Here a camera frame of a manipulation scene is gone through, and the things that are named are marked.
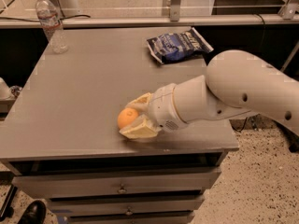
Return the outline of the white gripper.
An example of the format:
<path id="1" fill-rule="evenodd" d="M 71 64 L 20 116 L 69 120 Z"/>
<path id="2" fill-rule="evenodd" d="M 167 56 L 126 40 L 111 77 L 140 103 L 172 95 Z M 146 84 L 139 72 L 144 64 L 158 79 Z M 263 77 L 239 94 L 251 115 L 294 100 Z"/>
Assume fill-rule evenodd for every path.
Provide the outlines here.
<path id="1" fill-rule="evenodd" d="M 129 139 L 152 138 L 162 129 L 171 133 L 188 126 L 178 115 L 174 103 L 174 89 L 176 84 L 171 83 L 159 88 L 155 93 L 147 92 L 125 107 L 148 115 L 138 116 L 131 124 L 120 129 L 120 134 Z"/>

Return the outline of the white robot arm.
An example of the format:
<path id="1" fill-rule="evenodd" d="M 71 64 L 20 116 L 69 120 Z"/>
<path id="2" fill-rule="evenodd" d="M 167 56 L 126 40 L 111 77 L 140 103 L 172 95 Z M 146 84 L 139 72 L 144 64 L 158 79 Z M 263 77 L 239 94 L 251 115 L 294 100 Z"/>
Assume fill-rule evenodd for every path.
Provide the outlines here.
<path id="1" fill-rule="evenodd" d="M 262 114 L 299 134 L 299 81 L 243 50 L 226 50 L 206 72 L 145 93 L 126 105 L 138 116 L 120 128 L 129 139 L 174 132 L 197 120 Z"/>

